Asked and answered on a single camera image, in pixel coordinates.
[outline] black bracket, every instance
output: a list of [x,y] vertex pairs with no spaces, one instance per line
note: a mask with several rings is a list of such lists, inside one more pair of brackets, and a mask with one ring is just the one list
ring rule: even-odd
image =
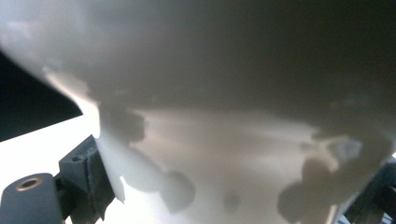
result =
[[114,199],[92,136],[59,161],[60,173],[29,175],[10,184],[0,206],[0,223],[94,224]]

